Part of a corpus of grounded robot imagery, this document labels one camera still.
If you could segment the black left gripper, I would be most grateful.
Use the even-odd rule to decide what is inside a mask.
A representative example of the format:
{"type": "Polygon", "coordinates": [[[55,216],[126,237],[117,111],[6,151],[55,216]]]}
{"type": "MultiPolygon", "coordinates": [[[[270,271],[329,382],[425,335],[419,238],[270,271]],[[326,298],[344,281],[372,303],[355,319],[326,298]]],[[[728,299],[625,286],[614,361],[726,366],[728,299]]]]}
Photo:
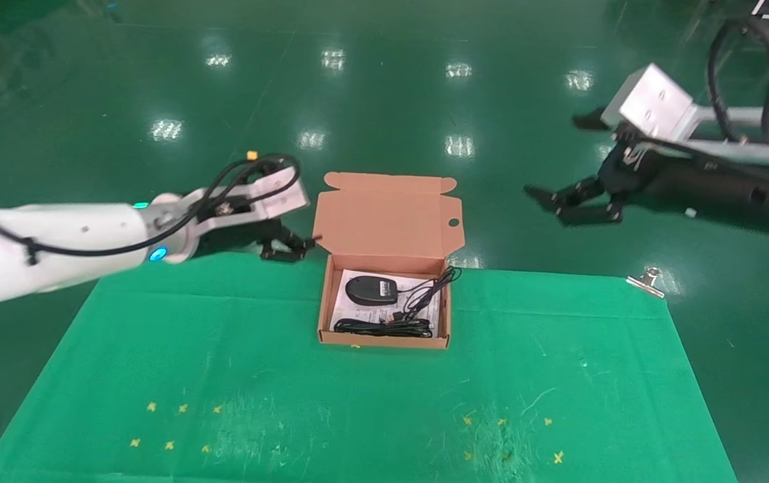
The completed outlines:
{"type": "Polygon", "coordinates": [[[307,251],[318,247],[319,239],[320,237],[298,235],[283,226],[279,218],[224,227],[214,226],[199,237],[195,258],[225,252],[259,251],[262,260],[297,263],[306,257],[307,251]],[[288,250],[277,250],[273,244],[281,244],[288,250]]]}

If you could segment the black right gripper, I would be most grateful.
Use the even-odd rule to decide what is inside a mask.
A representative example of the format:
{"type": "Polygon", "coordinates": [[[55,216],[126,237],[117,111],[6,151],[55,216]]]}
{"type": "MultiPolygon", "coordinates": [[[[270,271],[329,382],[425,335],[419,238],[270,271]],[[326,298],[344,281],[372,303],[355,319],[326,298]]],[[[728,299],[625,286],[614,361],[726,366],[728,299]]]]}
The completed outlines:
{"type": "Polygon", "coordinates": [[[631,147],[628,122],[617,108],[599,106],[571,117],[575,129],[604,133],[618,144],[598,176],[550,191],[525,184],[523,192],[567,227],[618,224],[624,207],[691,214],[709,222],[769,233],[769,168],[731,168],[703,157],[670,156],[631,147]],[[594,203],[609,195],[608,201],[594,203]]]}

